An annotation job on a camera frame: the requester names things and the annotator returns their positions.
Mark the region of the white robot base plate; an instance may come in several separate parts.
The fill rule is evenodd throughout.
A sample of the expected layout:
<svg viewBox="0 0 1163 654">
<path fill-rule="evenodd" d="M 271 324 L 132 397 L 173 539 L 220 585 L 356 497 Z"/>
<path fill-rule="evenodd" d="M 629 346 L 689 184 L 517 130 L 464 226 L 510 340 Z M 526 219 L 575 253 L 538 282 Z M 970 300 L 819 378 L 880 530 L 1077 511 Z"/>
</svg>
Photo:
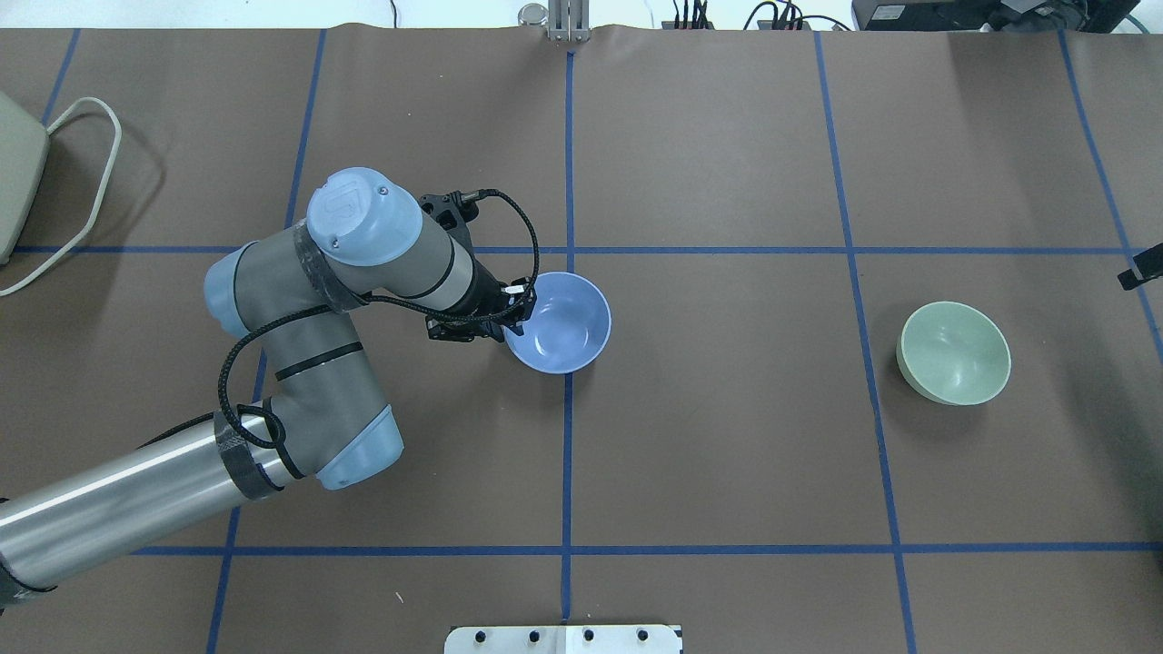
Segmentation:
<svg viewBox="0 0 1163 654">
<path fill-rule="evenodd" d="M 682 653 L 680 626 L 663 624 L 465 626 L 444 653 Z"/>
</svg>

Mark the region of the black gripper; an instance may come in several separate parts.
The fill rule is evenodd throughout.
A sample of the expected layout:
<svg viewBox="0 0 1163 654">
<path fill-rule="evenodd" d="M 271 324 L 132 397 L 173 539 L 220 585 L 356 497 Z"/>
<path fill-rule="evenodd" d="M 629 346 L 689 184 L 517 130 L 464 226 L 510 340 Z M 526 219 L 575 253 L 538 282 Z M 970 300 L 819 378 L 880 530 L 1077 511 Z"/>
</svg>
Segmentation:
<svg viewBox="0 0 1163 654">
<path fill-rule="evenodd" d="M 471 342 L 488 337 L 504 342 L 507 336 L 523 336 L 525 322 L 536 306 L 535 282 L 535 277 L 523 277 L 502 284 L 476 262 L 466 296 L 450 310 L 440 310 L 443 319 L 424 319 L 428 339 Z"/>
</svg>

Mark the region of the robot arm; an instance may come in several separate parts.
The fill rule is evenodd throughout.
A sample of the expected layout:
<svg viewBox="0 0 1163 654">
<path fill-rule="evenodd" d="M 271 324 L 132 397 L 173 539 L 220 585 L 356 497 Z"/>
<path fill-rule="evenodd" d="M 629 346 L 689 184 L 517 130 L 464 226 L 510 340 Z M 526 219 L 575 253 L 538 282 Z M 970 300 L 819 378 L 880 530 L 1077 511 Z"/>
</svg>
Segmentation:
<svg viewBox="0 0 1163 654">
<path fill-rule="evenodd" d="M 436 341 L 522 332 L 540 265 L 500 282 L 468 223 L 497 189 L 415 198 L 370 168 L 316 189 L 304 219 L 247 243 L 204 277 L 213 318 L 236 344 L 212 412 L 90 471 L 3 502 L 3 607 L 154 545 L 292 481 L 335 491 L 385 471 L 404 438 L 352 313 L 390 303 Z"/>
</svg>

